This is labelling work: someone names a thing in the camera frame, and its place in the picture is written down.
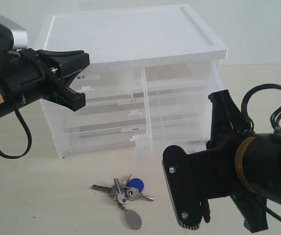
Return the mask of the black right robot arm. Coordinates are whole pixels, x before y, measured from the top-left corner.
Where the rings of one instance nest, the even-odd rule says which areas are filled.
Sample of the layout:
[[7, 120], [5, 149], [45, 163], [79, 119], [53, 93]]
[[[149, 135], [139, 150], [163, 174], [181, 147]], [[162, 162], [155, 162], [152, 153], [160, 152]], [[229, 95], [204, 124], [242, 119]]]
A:
[[244, 218], [244, 227], [252, 233], [268, 229], [267, 215], [281, 223], [281, 216], [268, 208], [271, 200], [281, 205], [281, 106], [270, 115], [272, 133], [255, 132], [248, 114], [251, 97], [263, 90], [281, 91], [277, 84], [250, 89], [237, 107], [228, 90], [211, 93], [211, 136], [207, 149], [230, 172], [227, 182], [231, 199]]

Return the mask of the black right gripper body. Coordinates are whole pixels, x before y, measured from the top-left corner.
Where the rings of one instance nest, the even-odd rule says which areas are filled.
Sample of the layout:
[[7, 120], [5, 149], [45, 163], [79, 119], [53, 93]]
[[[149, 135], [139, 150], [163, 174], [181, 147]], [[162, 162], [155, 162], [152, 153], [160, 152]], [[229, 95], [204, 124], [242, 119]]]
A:
[[266, 199], [245, 175], [245, 151], [257, 138], [252, 131], [212, 127], [206, 144], [205, 200], [229, 196], [251, 233], [268, 229]]

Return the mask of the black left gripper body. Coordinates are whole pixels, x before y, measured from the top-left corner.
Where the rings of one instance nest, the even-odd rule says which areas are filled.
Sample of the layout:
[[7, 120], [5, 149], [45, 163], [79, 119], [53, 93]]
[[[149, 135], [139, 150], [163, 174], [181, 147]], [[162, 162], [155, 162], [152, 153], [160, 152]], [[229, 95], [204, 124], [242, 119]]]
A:
[[75, 92], [41, 61], [37, 50], [31, 48], [19, 51], [19, 57], [11, 60], [11, 67], [2, 78], [4, 89], [12, 100], [25, 96], [29, 104], [38, 99], [77, 111], [86, 105], [84, 93]]

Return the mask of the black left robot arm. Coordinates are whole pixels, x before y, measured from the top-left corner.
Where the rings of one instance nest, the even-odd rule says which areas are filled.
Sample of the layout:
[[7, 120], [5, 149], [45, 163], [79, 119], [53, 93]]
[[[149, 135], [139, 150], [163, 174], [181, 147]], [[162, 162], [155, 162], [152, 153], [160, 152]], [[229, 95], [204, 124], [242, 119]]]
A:
[[72, 111], [85, 106], [85, 94], [70, 85], [89, 66], [88, 53], [28, 48], [19, 54], [0, 66], [0, 118], [39, 99]]

